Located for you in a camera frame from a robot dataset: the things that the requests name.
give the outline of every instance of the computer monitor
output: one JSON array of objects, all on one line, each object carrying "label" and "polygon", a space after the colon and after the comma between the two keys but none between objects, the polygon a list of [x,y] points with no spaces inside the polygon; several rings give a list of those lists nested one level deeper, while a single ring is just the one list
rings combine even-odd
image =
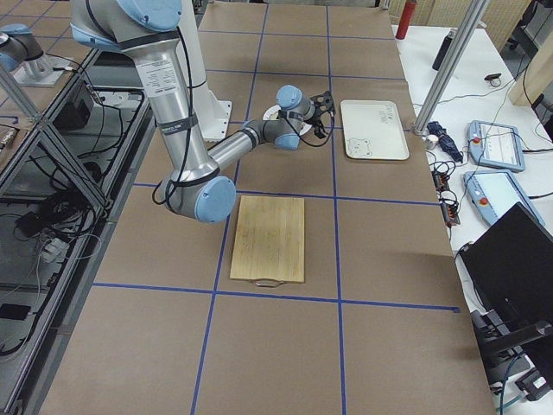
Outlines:
[{"label": "computer monitor", "polygon": [[[553,324],[553,237],[517,203],[461,257],[484,307],[510,331]],[[553,386],[553,336],[522,346]]]}]

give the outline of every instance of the white plate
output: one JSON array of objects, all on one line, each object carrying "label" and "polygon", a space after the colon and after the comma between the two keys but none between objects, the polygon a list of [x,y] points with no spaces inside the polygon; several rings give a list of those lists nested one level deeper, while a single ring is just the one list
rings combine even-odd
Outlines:
[{"label": "white plate", "polygon": [[340,108],[347,156],[365,160],[409,158],[396,104],[347,99]]},{"label": "white plate", "polygon": [[[265,111],[265,114],[263,114],[263,119],[265,121],[267,121],[269,119],[273,119],[273,120],[277,119],[279,111],[280,111],[280,106],[279,105],[274,105],[271,108],[269,108],[267,111]],[[302,123],[302,129],[300,130],[300,136],[302,136],[303,134],[305,134],[306,132],[311,130],[311,126],[312,126],[311,124]]]}]

